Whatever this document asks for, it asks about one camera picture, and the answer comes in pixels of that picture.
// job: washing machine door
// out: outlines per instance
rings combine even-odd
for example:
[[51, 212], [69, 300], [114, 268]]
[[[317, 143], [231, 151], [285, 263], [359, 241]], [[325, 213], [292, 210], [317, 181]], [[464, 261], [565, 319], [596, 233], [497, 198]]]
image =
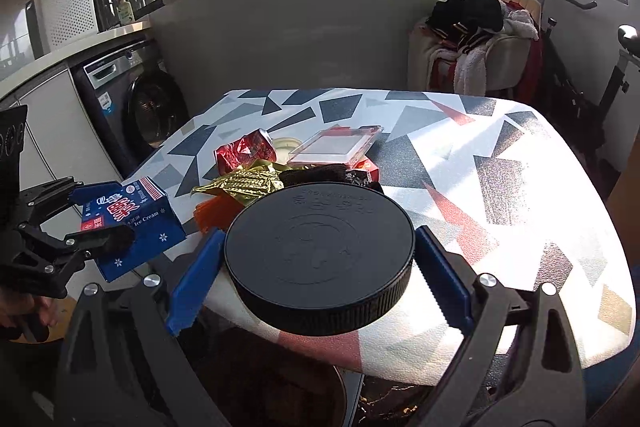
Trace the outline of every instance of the washing machine door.
[[140, 163], [189, 120], [180, 89], [159, 68], [140, 74], [130, 84], [125, 100], [123, 130]]

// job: washing machine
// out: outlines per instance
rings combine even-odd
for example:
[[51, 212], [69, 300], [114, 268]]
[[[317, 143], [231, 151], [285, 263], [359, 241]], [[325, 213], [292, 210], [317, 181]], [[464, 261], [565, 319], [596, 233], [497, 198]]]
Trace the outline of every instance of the washing machine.
[[78, 94], [123, 178], [189, 120], [153, 40], [128, 42], [72, 68]]

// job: black round lid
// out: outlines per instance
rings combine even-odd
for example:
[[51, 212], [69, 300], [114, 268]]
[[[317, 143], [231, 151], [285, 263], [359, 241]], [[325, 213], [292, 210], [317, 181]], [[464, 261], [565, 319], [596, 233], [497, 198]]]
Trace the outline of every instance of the black round lid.
[[357, 330], [404, 293], [414, 227], [386, 196], [356, 185], [284, 188], [255, 201], [228, 230], [225, 258], [244, 304], [298, 335]]

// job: patterned tablecloth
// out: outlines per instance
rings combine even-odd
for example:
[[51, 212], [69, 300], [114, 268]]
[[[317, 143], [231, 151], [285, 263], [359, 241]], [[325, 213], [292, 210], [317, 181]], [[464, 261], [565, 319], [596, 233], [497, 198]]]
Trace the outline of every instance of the patterned tablecloth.
[[[381, 125], [369, 151], [385, 194], [414, 225], [428, 225], [476, 272], [531, 290], [553, 282], [583, 367], [624, 349], [636, 308], [618, 236], [569, 147], [530, 107], [510, 100], [383, 90], [238, 90], [175, 133], [133, 176], [151, 176], [170, 197], [193, 250], [195, 185], [217, 177], [213, 151], [256, 128], [306, 140], [335, 124]], [[449, 328], [418, 269], [398, 304], [358, 331], [299, 337], [259, 320], [223, 269], [205, 304], [233, 323], [316, 359], [367, 375], [433, 385], [462, 335]], [[514, 327], [505, 328], [505, 353]]]

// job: cabinet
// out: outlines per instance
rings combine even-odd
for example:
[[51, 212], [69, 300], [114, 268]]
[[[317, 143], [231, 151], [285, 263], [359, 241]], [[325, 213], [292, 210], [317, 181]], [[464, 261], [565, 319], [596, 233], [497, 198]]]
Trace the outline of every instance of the cabinet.
[[[20, 155], [20, 189], [66, 176], [85, 183], [120, 181], [84, 113], [68, 69], [59, 67], [28, 82], [18, 90], [17, 100], [28, 106], [24, 149]], [[68, 208], [43, 223], [42, 229], [58, 239], [77, 232], [80, 212], [75, 207]], [[129, 272], [106, 283], [94, 261], [89, 261], [71, 277], [66, 289], [78, 299], [82, 288], [90, 282], [114, 290], [133, 286], [138, 276]]]
[[84, 112], [68, 69], [18, 99], [29, 108], [27, 125], [55, 178], [73, 176], [86, 184], [121, 180]]

